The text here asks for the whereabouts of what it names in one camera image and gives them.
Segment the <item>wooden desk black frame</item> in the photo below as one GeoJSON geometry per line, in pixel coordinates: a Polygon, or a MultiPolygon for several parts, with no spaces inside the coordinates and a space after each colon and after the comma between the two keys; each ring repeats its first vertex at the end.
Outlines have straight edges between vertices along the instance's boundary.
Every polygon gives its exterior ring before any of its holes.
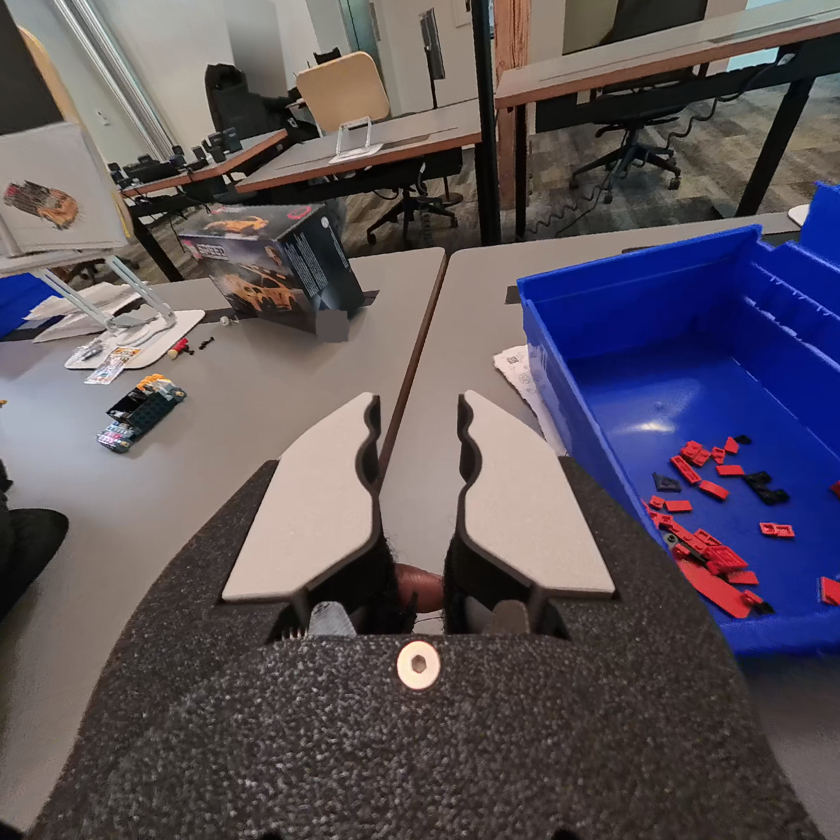
{"type": "Polygon", "coordinates": [[[736,216],[755,215],[819,77],[838,73],[838,2],[778,2],[630,38],[614,45],[546,59],[503,73],[495,93],[498,111],[516,113],[517,141],[523,141],[526,111],[541,107],[535,128],[553,131],[607,118],[610,109],[661,110],[693,102],[786,85],[736,216]],[[578,104],[580,92],[629,84],[646,77],[693,70],[717,61],[777,49],[785,63],[764,64],[677,85],[598,98],[578,104]]]}

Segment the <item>black lego set box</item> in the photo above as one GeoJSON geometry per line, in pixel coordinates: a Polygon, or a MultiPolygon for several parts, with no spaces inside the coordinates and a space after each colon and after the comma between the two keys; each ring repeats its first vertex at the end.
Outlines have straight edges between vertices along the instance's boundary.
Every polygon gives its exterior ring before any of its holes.
{"type": "Polygon", "coordinates": [[[365,307],[323,204],[216,204],[190,217],[177,237],[239,316],[315,333],[321,312],[352,320],[365,307]]]}

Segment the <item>clear plastic bag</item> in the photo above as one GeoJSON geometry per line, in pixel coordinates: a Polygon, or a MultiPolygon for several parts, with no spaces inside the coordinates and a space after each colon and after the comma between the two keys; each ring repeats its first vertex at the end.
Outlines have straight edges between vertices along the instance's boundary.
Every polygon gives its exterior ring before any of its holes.
{"type": "Polygon", "coordinates": [[[87,385],[109,385],[140,352],[139,346],[117,346],[100,335],[77,347],[65,363],[65,368],[69,371],[89,370],[84,381],[87,385]]]}

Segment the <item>blue plastic bin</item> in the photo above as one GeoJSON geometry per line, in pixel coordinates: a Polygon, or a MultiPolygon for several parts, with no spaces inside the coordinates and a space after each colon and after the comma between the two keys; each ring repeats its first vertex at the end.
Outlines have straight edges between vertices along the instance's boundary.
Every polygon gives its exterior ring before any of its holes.
{"type": "MultiPolygon", "coordinates": [[[[690,439],[745,434],[762,469],[786,447],[794,481],[838,481],[838,221],[838,186],[821,185],[796,242],[770,245],[753,225],[518,281],[561,439],[656,538],[640,499],[690,439]]],[[[740,622],[706,603],[740,657],[838,651],[839,610],[740,622]]]]}

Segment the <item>metal book stand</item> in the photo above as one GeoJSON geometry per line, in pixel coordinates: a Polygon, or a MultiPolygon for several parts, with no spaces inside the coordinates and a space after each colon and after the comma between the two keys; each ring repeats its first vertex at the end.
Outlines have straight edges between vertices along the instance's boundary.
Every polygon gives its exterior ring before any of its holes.
{"type": "Polygon", "coordinates": [[[134,273],[121,261],[119,257],[114,255],[111,251],[104,249],[60,249],[39,251],[32,254],[21,255],[17,257],[4,258],[6,268],[9,270],[13,267],[16,269],[26,270],[33,273],[45,284],[57,291],[64,299],[69,300],[72,305],[83,312],[85,315],[92,318],[97,324],[101,325],[107,332],[115,334],[121,329],[136,329],[145,324],[151,323],[155,319],[161,319],[164,327],[163,329],[171,329],[176,325],[175,312],[166,304],[144,281],[134,275],[134,273]],[[152,307],[155,311],[150,319],[145,321],[129,315],[111,316],[104,313],[97,306],[90,303],[88,299],[84,298],[79,292],[70,288],[69,285],[62,279],[58,278],[53,268],[66,267],[70,264],[89,262],[96,259],[103,259],[104,262],[128,284],[141,298],[152,307]]]}

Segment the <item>pile of red lego pieces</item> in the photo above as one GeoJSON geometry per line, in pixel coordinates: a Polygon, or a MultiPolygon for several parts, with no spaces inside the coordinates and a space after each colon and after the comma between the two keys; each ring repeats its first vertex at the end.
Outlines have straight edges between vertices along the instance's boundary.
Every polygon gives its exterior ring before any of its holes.
{"type": "Polygon", "coordinates": [[[643,509],[702,598],[732,621],[838,610],[838,481],[794,481],[799,461],[775,471],[752,437],[722,446],[685,441],[652,473],[643,509]]]}

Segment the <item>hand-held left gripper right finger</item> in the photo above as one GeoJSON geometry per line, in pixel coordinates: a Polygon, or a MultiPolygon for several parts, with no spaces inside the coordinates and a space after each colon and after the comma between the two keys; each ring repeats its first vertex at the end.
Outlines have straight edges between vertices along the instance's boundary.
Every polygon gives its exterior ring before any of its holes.
{"type": "Polygon", "coordinates": [[[602,552],[552,447],[473,390],[458,396],[461,445],[453,548],[455,593],[491,610],[515,601],[541,617],[553,598],[610,600],[602,552]]]}

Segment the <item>person's left hand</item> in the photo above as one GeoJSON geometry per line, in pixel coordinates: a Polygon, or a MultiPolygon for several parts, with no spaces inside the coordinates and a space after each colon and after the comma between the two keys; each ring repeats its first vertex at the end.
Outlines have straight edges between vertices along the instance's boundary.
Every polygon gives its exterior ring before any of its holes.
{"type": "Polygon", "coordinates": [[[418,614],[441,611],[445,603],[445,582],[441,574],[415,566],[394,565],[398,599],[401,607],[418,614]]]}

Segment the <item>black pole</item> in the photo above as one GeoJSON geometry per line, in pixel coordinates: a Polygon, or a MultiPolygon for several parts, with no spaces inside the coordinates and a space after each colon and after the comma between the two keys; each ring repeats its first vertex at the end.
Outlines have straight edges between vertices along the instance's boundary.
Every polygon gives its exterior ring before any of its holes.
{"type": "Polygon", "coordinates": [[[483,246],[501,242],[501,205],[498,185],[497,111],[491,60],[488,1],[470,1],[474,41],[480,140],[475,146],[479,230],[483,246]]]}

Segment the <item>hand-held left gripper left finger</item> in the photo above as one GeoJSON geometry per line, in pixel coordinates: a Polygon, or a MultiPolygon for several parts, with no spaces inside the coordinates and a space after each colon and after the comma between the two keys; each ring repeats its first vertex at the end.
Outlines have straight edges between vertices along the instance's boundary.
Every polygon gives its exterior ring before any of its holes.
{"type": "Polygon", "coordinates": [[[321,602],[352,613],[387,590],[392,560],[376,482],[381,399],[363,392],[281,454],[221,593],[226,605],[321,602]]]}

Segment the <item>blue plastic object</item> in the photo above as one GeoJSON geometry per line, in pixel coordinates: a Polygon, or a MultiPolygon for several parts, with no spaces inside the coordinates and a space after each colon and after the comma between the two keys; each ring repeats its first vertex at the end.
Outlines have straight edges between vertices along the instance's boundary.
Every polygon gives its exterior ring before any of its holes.
{"type": "Polygon", "coordinates": [[[58,295],[38,277],[24,273],[1,279],[1,339],[19,328],[41,302],[58,295]]]}

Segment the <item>wooden pillar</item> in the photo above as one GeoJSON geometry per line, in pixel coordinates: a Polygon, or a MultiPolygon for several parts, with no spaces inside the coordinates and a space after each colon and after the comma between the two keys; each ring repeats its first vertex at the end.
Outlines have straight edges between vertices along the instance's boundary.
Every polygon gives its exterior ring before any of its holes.
{"type": "MultiPolygon", "coordinates": [[[[529,63],[531,33],[530,1],[493,3],[495,87],[509,70],[529,63]]],[[[500,206],[513,209],[514,239],[522,242],[526,234],[529,200],[529,141],[525,106],[497,108],[497,171],[500,206]]]]}

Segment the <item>white desk stand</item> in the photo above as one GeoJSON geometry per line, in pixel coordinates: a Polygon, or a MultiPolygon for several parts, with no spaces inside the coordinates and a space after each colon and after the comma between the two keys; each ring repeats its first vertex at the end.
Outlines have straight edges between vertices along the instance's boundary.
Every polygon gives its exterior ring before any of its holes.
{"type": "Polygon", "coordinates": [[[351,162],[368,158],[377,154],[384,146],[383,142],[374,143],[372,140],[373,122],[371,117],[365,116],[361,119],[354,119],[343,122],[338,129],[335,145],[335,155],[330,160],[331,164],[351,162]],[[354,131],[364,130],[364,142],[362,145],[351,147],[345,141],[351,140],[354,131]]]}

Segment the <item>small black lego chassis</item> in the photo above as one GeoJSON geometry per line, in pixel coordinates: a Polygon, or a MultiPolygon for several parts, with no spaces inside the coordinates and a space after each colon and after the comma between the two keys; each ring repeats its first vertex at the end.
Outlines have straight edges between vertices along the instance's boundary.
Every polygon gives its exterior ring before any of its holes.
{"type": "Polygon", "coordinates": [[[97,435],[97,443],[124,455],[187,397],[186,390],[161,374],[142,379],[107,411],[110,423],[97,435]]]}

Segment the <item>grey office desk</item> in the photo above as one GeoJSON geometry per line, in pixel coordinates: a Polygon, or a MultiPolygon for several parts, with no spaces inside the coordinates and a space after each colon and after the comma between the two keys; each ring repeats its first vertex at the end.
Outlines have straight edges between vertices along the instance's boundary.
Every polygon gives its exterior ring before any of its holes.
{"type": "Polygon", "coordinates": [[[331,164],[337,134],[296,144],[236,184],[263,204],[303,205],[372,194],[395,182],[383,168],[439,152],[460,151],[480,141],[478,100],[403,115],[373,124],[372,140],[383,142],[377,154],[331,164]]]}

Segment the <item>black desk equipment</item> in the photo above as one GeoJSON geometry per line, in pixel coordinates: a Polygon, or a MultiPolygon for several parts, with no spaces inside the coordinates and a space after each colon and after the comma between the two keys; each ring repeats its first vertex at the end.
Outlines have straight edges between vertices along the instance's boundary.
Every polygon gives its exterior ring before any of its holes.
{"type": "Polygon", "coordinates": [[[149,154],[138,156],[137,160],[121,166],[119,163],[107,164],[108,171],[116,186],[129,187],[134,184],[152,183],[176,175],[193,175],[211,165],[220,165],[231,154],[245,149],[236,129],[209,134],[200,145],[192,148],[192,160],[180,145],[172,146],[172,154],[165,161],[159,161],[149,154]]]}

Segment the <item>instruction booklet orange car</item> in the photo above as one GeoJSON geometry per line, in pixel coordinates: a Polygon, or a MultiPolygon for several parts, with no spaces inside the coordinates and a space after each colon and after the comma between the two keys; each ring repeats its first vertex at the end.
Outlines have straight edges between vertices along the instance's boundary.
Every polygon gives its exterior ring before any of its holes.
{"type": "Polygon", "coordinates": [[[2,277],[109,256],[132,237],[106,165],[74,122],[2,136],[1,228],[2,277]]]}

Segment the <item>wooden edged desk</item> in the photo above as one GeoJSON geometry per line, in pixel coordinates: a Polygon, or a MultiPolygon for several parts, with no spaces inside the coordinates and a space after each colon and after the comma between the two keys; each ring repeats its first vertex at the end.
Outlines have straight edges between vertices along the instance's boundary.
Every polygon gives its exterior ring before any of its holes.
{"type": "Polygon", "coordinates": [[[153,263],[170,282],[183,281],[183,276],[143,220],[154,216],[171,216],[189,208],[208,207],[216,203],[242,203],[229,176],[250,174],[257,164],[267,163],[281,152],[287,138],[285,130],[264,133],[246,139],[240,150],[227,152],[222,161],[206,159],[206,166],[180,171],[152,182],[123,181],[119,190],[129,202],[129,215],[134,238],[151,257],[153,263]]]}

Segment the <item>white paper sheet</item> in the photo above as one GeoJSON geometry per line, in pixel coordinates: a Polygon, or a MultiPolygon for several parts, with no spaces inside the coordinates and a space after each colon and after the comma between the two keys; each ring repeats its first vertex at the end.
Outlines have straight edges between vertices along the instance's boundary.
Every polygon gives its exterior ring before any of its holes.
{"type": "MultiPolygon", "coordinates": [[[[88,302],[112,317],[140,295],[128,285],[102,282],[79,291],[88,302]]],[[[21,329],[45,328],[40,342],[63,338],[76,338],[92,333],[101,333],[105,328],[93,317],[80,310],[73,302],[63,297],[49,297],[39,303],[26,317],[21,329]]]]}
{"type": "Polygon", "coordinates": [[[150,367],[152,364],[166,356],[169,350],[179,341],[187,336],[204,319],[206,311],[203,309],[174,310],[174,323],[167,325],[163,323],[160,316],[153,322],[153,331],[144,338],[140,344],[131,344],[130,347],[138,349],[139,352],[124,364],[126,371],[137,371],[150,367]]]}
{"type": "Polygon", "coordinates": [[[545,441],[558,456],[566,456],[567,449],[533,379],[528,346],[526,344],[514,346],[495,354],[493,364],[531,409],[545,441]]]}

